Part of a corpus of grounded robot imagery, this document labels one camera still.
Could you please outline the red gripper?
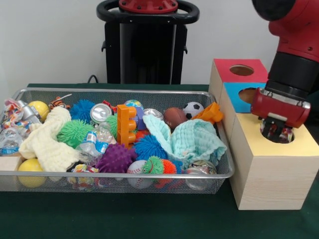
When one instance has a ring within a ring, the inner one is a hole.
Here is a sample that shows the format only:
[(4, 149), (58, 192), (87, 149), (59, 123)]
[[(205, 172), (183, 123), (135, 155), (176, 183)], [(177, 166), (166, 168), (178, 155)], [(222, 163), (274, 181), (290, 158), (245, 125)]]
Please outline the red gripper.
[(251, 103), (251, 113), (263, 118), (262, 135), (265, 138), (274, 138), (274, 141), (286, 139), (283, 134), (285, 125), (294, 128), (303, 125), (310, 110), (311, 105), (306, 101), (291, 99), (262, 88), (256, 89)]

